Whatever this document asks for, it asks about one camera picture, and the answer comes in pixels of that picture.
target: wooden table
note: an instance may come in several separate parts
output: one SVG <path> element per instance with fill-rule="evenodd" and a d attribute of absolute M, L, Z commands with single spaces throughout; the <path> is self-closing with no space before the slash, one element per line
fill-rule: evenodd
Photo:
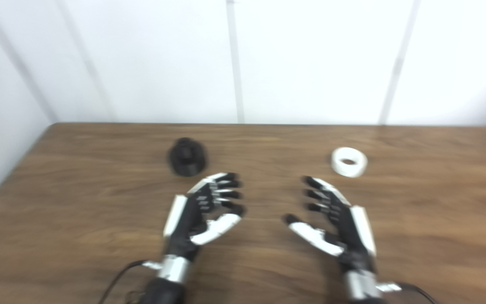
<path fill-rule="evenodd" d="M 166 163 L 184 136 L 208 149 L 200 176 Z M 332 171 L 342 146 L 368 156 L 362 177 Z M 241 175 L 248 213 L 204 247 L 189 304 L 345 303 L 334 259 L 280 221 L 293 212 L 331 229 L 301 208 L 301 175 L 367 208 L 382 281 L 420 285 L 442 304 L 486 304 L 486 128 L 84 123 L 50 127 L 0 187 L 0 303 L 96 303 L 124 264 L 160 258 L 173 196 L 220 171 Z M 152 274 L 130 271 L 107 304 Z"/>

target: black fingertip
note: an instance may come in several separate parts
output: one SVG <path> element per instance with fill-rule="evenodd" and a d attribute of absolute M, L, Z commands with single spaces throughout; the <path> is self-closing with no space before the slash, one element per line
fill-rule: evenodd
<path fill-rule="evenodd" d="M 300 219 L 298 219 L 295 215 L 293 214 L 287 214 L 283 217 L 283 220 L 284 222 L 286 223 L 286 225 L 291 225 L 293 223 L 298 223 L 298 222 L 301 222 Z"/>
<path fill-rule="evenodd" d="M 316 189 L 321 188 L 320 183 L 318 183 L 316 180 L 314 180 L 314 177 L 312 177 L 312 176 L 304 176 L 303 182 L 306 183 L 307 185 L 313 187 L 313 188 L 316 188 Z"/>
<path fill-rule="evenodd" d="M 309 210 L 309 211 L 316 211 L 316 212 L 322 211 L 321 206 L 318 206 L 317 204 L 313 204 L 313 203 L 305 204 L 305 208 L 307 208 L 307 210 Z"/>
<path fill-rule="evenodd" d="M 227 183 L 219 183 L 219 188 L 224 189 L 224 188 L 240 188 L 241 187 L 241 182 L 240 181 L 229 181 Z"/>
<path fill-rule="evenodd" d="M 235 215 L 238 215 L 240 217 L 243 217 L 243 215 L 245 215 L 246 211 L 247 210 L 245 209 L 245 207 L 243 205 L 232 203 L 232 206 L 230 207 L 230 211 L 228 213 L 235 214 Z"/>
<path fill-rule="evenodd" d="M 226 173 L 226 175 L 224 175 L 222 179 L 225 179 L 227 181 L 233 181 L 234 179 L 237 179 L 237 177 L 238 177 L 237 173 L 231 172 L 231 173 Z"/>
<path fill-rule="evenodd" d="M 316 191 L 314 190 L 310 190 L 310 189 L 303 189 L 303 194 L 305 196 L 308 196 L 309 198 L 316 198 L 317 200 L 320 200 L 322 199 L 322 197 L 320 195 L 318 195 L 316 193 Z"/>
<path fill-rule="evenodd" d="M 308 183 L 309 183 L 309 179 L 312 179 L 312 177 L 307 176 L 307 175 L 303 175 L 303 176 L 301 177 L 301 181 L 302 181 L 303 183 L 307 184 L 307 185 L 308 185 Z"/>

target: robotic hand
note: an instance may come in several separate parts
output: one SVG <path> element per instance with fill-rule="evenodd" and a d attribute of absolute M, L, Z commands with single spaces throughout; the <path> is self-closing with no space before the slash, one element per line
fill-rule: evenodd
<path fill-rule="evenodd" d="M 376 247 L 365 209 L 352 206 L 332 185 L 306 176 L 311 186 L 305 194 L 318 200 L 307 209 L 321 212 L 337 229 L 337 235 L 316 229 L 292 214 L 285 216 L 292 231 L 320 250 L 337 257 L 352 304 L 384 304 L 381 287 L 376 284 L 374 257 Z"/>
<path fill-rule="evenodd" d="M 217 173 L 202 179 L 187 195 L 176 195 L 164 227 L 162 263 L 142 260 L 128 264 L 106 289 L 99 303 L 104 303 L 125 271 L 135 266 L 144 266 L 157 270 L 157 277 L 147 283 L 145 291 L 127 294 L 137 295 L 135 299 L 127 299 L 127 303 L 182 304 L 185 279 L 200 246 L 228 231 L 241 220 L 245 212 L 243 206 L 229 200 L 241 197 L 241 194 L 229 189 L 240 186 L 235 179 L 235 173 Z M 228 212 L 216 220 L 207 220 L 206 215 L 219 207 L 228 208 Z"/>

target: black forearm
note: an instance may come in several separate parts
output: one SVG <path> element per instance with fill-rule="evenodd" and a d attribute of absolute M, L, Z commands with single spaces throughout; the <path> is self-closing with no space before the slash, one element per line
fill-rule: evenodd
<path fill-rule="evenodd" d="M 156 277 L 147 283 L 139 304 L 181 304 L 184 298 L 185 286 Z"/>

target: black object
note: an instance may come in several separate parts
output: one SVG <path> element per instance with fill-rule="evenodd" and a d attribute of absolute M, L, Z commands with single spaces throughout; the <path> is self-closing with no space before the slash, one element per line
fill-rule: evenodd
<path fill-rule="evenodd" d="M 206 167 L 204 147 L 191 138 L 183 137 L 175 142 L 168 154 L 172 171 L 181 176 L 198 175 Z"/>

